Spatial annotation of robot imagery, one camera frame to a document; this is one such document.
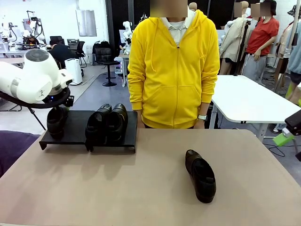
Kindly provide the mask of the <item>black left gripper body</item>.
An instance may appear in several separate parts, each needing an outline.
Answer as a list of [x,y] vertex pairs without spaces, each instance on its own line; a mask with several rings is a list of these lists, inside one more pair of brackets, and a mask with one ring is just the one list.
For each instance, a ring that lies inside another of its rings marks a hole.
[[55,101],[54,109],[58,110],[61,108],[70,107],[69,98],[61,98]]

